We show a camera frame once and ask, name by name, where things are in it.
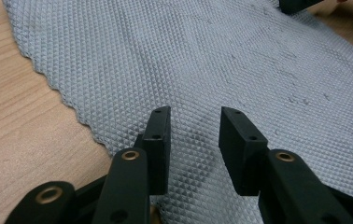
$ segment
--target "wooden table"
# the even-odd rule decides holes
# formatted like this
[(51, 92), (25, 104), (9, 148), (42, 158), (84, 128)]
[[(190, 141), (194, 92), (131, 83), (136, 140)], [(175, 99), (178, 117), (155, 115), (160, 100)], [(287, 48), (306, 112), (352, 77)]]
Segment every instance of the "wooden table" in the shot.
[[(350, 7), (320, 17), (353, 44)], [(106, 149), (23, 58), (0, 1), (0, 223), (32, 188), (64, 180), (78, 189), (105, 175)]]

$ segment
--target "mounting hole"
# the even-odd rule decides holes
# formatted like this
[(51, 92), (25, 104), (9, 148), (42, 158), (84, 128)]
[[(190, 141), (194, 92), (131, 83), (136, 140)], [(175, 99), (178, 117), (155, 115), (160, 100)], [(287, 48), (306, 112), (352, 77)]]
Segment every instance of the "mounting hole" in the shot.
[(50, 186), (40, 191), (36, 195), (35, 200), (40, 204), (52, 203), (60, 198), (61, 195), (63, 195), (63, 189), (57, 186)]
[(278, 152), (275, 155), (279, 160), (282, 160), (282, 161), (294, 161), (295, 160), (295, 158), (292, 155), (290, 155), (289, 153), (286, 153), (286, 152)]
[(323, 215), (321, 220), (324, 221), (325, 223), (329, 223), (329, 224), (339, 224), (340, 223), (340, 221), (337, 217), (335, 217), (329, 213)]
[(124, 210), (118, 210), (110, 215), (110, 223), (122, 223), (128, 217), (128, 213)]
[(126, 151), (124, 152), (121, 157), (126, 161), (133, 161), (139, 157), (139, 152), (137, 151)]

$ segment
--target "black plastic part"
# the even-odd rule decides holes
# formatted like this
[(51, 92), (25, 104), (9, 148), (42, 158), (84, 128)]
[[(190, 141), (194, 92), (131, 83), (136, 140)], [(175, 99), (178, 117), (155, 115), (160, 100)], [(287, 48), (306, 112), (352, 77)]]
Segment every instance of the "black plastic part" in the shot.
[(42, 184), (25, 195), (6, 223), (63, 223), (74, 199), (74, 187), (67, 182)]
[(106, 175), (76, 191), (77, 197), (73, 201), (76, 209), (73, 210), (74, 214), (69, 215), (71, 223), (90, 223), (92, 221), (105, 180)]
[(241, 111), (221, 109), (219, 148), (235, 191), (242, 196), (258, 196), (261, 162), (269, 149), (267, 139)]
[[(152, 111), (142, 136), (142, 148), (148, 154), (149, 194), (162, 195), (168, 191), (171, 148), (171, 107)], [(141, 144), (139, 136), (136, 144)]]
[(138, 136), (136, 137), (135, 139), (135, 142), (134, 142), (134, 147), (139, 147), (139, 148), (144, 148), (144, 146), (142, 145), (142, 137), (144, 135), (142, 133), (139, 133)]
[(346, 211), (353, 217), (353, 197), (349, 196), (337, 189), (328, 187), (333, 197), (341, 204)]
[[(138, 156), (131, 159), (129, 152)], [(92, 223), (147, 224), (148, 191), (147, 153), (137, 147), (119, 151), (113, 157)]]
[(265, 182), (263, 185), (258, 204), (259, 209), (261, 210), (261, 218), (263, 219), (263, 223), (278, 224), (285, 223), (287, 221), (286, 214), (282, 210), (282, 206), (279, 203), (276, 193), (270, 183)]
[(265, 173), (276, 191), (286, 223), (353, 223), (352, 216), (295, 153), (269, 151)]
[(323, 0), (279, 0), (281, 11), (285, 14), (293, 14), (311, 7)]

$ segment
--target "dark stain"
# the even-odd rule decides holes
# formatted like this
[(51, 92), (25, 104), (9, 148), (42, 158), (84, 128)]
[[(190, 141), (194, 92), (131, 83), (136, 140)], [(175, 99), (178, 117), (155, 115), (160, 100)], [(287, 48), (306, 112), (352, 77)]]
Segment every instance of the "dark stain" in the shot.
[(309, 102), (307, 99), (303, 99), (303, 103), (304, 103), (305, 105), (309, 105), (309, 104), (310, 104), (310, 102)]
[(267, 12), (267, 8), (266, 7), (263, 8), (263, 14), (266, 15), (266, 16), (269, 15), (269, 12)]
[(328, 101), (330, 101), (331, 99), (329, 98), (329, 95), (327, 93), (324, 93), (325, 99), (327, 99)]

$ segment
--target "anti-slip mat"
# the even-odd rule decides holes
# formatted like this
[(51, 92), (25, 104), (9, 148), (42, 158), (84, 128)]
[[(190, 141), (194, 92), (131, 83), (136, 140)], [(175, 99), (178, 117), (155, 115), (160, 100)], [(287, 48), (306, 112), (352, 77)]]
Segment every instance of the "anti-slip mat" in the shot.
[(353, 195), (353, 47), (308, 13), (270, 0), (4, 3), (21, 54), (111, 153), (172, 107), (169, 193), (152, 198), (165, 223), (261, 222), (219, 152), (223, 105)]

